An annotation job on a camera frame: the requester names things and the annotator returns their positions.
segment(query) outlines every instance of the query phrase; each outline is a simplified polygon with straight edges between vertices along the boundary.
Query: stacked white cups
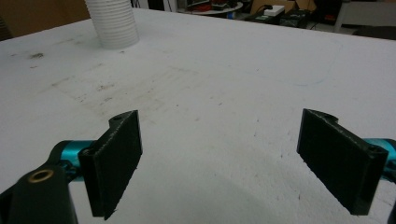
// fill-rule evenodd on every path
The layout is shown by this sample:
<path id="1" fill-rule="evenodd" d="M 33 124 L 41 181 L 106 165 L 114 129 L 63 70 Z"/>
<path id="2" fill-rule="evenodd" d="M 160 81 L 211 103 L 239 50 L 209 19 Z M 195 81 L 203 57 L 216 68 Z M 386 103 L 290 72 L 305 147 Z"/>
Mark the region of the stacked white cups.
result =
<path id="1" fill-rule="evenodd" d="M 122 49 L 139 40 L 131 0 L 85 0 L 102 46 Z"/>

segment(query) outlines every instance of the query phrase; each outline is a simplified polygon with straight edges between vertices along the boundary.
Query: white table surface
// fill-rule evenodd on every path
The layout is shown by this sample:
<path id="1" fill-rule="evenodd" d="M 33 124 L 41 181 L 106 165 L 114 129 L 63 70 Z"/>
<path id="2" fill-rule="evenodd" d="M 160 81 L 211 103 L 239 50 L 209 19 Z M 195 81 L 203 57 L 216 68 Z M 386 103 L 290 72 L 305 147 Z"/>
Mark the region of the white table surface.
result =
<path id="1" fill-rule="evenodd" d="M 381 181 L 353 217 L 296 152 L 303 108 L 395 138 L 396 42 L 134 9 L 139 42 L 100 47 L 91 21 L 0 43 L 0 190 L 65 139 L 139 110 L 144 154 L 107 223 L 386 223 Z M 42 53 L 41 58 L 31 55 Z M 70 190 L 92 217 L 83 183 Z"/>

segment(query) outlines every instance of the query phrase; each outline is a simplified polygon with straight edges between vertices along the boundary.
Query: cardboard box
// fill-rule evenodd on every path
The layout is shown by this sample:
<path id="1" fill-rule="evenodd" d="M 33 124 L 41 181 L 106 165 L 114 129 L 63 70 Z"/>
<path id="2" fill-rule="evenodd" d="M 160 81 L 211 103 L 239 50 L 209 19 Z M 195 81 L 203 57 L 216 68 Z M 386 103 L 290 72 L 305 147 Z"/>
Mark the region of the cardboard box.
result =
<path id="1" fill-rule="evenodd" d="M 0 17 L 16 36 L 90 18 L 84 0 L 0 0 Z"/>
<path id="2" fill-rule="evenodd" d="M 317 5 L 314 0 L 296 0 L 296 3 L 299 9 L 306 9 L 311 12 L 317 9 Z"/>
<path id="3" fill-rule="evenodd" d="M 253 0 L 253 5 L 251 6 L 250 14 L 256 14 L 257 9 L 264 5 L 271 6 L 284 6 L 285 13 L 288 13 L 290 10 L 295 9 L 296 3 L 294 1 L 282 1 L 282 0 Z"/>

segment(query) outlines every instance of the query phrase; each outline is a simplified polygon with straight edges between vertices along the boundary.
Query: floor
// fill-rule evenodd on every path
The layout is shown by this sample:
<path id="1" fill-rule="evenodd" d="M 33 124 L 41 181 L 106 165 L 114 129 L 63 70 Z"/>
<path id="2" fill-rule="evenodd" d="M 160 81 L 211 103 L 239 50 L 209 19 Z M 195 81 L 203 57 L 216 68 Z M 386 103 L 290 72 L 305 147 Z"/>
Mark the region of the floor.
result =
<path id="1" fill-rule="evenodd" d="M 237 13 L 235 15 L 235 19 L 242 21 L 244 18 L 248 17 L 249 15 L 250 14 L 247 14 L 247 13 Z M 323 23 L 317 24 L 316 22 L 311 21 L 308 23 L 306 29 L 312 29 L 312 30 L 332 33 L 334 26 L 329 25 L 329 24 L 323 24 Z M 339 33 L 344 34 L 344 35 L 352 35 L 353 32 L 355 32 L 355 31 L 356 31 L 356 29 L 341 27 Z"/>
<path id="2" fill-rule="evenodd" d="M 322 24 L 322 23 L 318 23 L 317 25 L 315 25 L 315 22 L 309 22 L 307 25 L 307 29 L 311 29 L 312 30 L 317 30 L 317 31 L 323 31 L 323 32 L 330 32 L 332 33 L 332 30 L 334 29 L 334 26 L 332 25 L 328 25 L 328 24 Z M 340 34 L 344 34 L 344 35 L 352 35 L 353 32 L 355 32 L 356 29 L 352 29 L 352 28 L 345 28 L 345 27 L 341 27 L 340 29 Z"/>

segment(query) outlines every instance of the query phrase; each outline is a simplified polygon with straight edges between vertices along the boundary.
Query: cable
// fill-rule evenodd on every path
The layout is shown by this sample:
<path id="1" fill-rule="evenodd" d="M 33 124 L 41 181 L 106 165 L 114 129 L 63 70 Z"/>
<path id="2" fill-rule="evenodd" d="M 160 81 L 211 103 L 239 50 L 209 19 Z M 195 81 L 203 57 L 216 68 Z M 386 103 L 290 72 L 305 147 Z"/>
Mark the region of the cable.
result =
<path id="1" fill-rule="evenodd" d="M 169 0 L 168 0 L 168 6 L 169 6 L 169 10 L 172 12 L 172 8 L 171 8 L 171 4 L 169 3 Z"/>
<path id="2" fill-rule="evenodd" d="M 272 9 L 272 6 L 271 5 L 262 5 L 262 6 L 260 6 L 259 8 L 257 8 L 257 11 L 256 11 L 256 13 L 258 13 L 259 11 L 260 11 L 260 9 L 262 9 L 262 7 L 264 7 L 264 9 L 263 10 L 265 10 L 265 9 Z"/>
<path id="3" fill-rule="evenodd" d="M 312 27 L 311 27 L 311 29 L 310 30 L 312 30 L 312 29 L 314 29 L 315 28 L 315 30 L 317 30 L 317 25 L 319 24 L 319 22 L 317 21 L 317 23 L 315 23 Z"/>

